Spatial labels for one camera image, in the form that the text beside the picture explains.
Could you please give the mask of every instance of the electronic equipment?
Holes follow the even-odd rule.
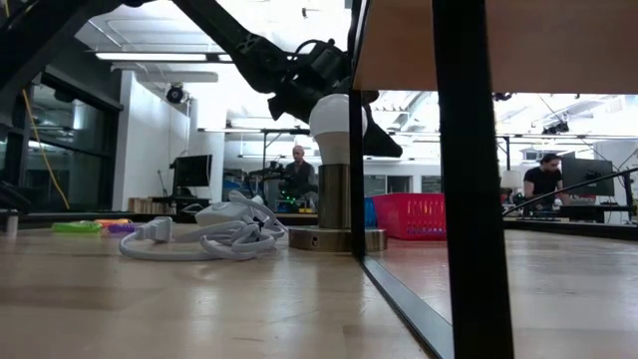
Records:
[[[183,88],[183,84],[170,84],[170,89],[166,92],[166,100],[172,104],[183,104],[189,98],[190,94]]]
[[[151,1],[65,0],[65,6],[60,6],[60,0],[29,0],[13,10],[0,29],[0,49],[12,49],[11,56],[0,57],[0,109],[11,107],[24,86],[54,58],[59,46],[71,40],[92,17],[121,4],[138,7]],[[246,30],[216,1],[172,2],[226,52],[253,90],[274,94],[268,100],[273,119],[287,113],[308,123],[320,99],[349,92],[352,59],[335,46],[334,40],[308,40],[288,53]],[[310,52],[302,54],[301,50],[310,45],[314,45]],[[369,122],[364,155],[398,158],[403,150],[370,116],[369,105],[378,97],[376,91],[362,96]],[[11,127],[11,119],[6,116],[0,123]]]
[[[174,169],[173,194],[176,187],[209,186],[211,165],[212,155],[176,158],[171,166]]]
[[[569,187],[613,174],[613,164],[602,160],[584,160],[565,158],[561,160],[562,185]],[[570,190],[569,194],[608,195],[614,196],[613,179],[601,180],[590,185]]]

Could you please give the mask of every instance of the red plastic crate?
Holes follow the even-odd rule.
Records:
[[[446,240],[446,204],[441,193],[374,195],[378,227],[405,240]]]

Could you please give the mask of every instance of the window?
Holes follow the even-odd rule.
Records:
[[[45,85],[33,88],[33,115],[43,139],[90,152],[105,150],[104,112]]]
[[[72,209],[100,207],[101,159],[43,144],[51,170]],[[37,142],[29,142],[25,187],[34,210],[65,208]]]
[[[363,176],[364,196],[386,194],[385,176]]]
[[[421,193],[441,193],[441,176],[421,176]]]
[[[411,176],[388,176],[388,193],[409,193],[411,191]]]

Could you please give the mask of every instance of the lamp base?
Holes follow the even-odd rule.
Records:
[[[350,229],[320,228],[316,225],[297,226],[288,229],[288,246],[296,249],[323,252],[351,252]],[[366,229],[366,250],[388,249],[388,235],[385,229]]]

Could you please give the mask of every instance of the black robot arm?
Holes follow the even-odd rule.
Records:
[[[0,49],[11,49],[0,57],[0,108],[10,108],[15,96],[55,57],[92,17],[115,10],[120,4],[141,6],[154,0],[30,0],[0,30]],[[173,0],[199,28],[232,59],[237,70],[268,100],[273,119],[287,113],[309,122],[310,112],[324,96],[347,93],[351,60],[333,41],[310,40],[295,53],[287,53],[266,38],[253,34],[213,0]],[[307,54],[301,48],[314,45]],[[372,92],[369,105],[378,93]],[[364,154],[399,157],[402,149],[368,113]]]

